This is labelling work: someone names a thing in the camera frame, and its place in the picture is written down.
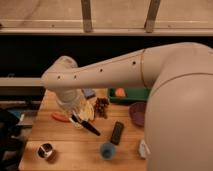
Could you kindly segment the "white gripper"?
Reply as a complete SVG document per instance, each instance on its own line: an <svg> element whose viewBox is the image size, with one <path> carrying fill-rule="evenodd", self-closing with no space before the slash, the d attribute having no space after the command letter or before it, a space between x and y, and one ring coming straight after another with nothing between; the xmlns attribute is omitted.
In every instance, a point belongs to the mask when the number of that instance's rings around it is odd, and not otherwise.
<svg viewBox="0 0 213 171"><path fill-rule="evenodd" d="M77 89L63 90L56 93L57 103L66 114L70 122L74 122L72 114L78 114L78 117L87 121L87 113L81 108L81 93Z"/></svg>

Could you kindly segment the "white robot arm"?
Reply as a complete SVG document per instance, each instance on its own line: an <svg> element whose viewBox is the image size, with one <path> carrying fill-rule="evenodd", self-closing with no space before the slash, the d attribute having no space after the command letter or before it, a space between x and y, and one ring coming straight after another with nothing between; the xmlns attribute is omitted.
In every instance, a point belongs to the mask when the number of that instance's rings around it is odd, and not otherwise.
<svg viewBox="0 0 213 171"><path fill-rule="evenodd" d="M149 88L147 170L213 171L213 48L169 44L81 68L62 56L41 80L62 102L76 88Z"/></svg>

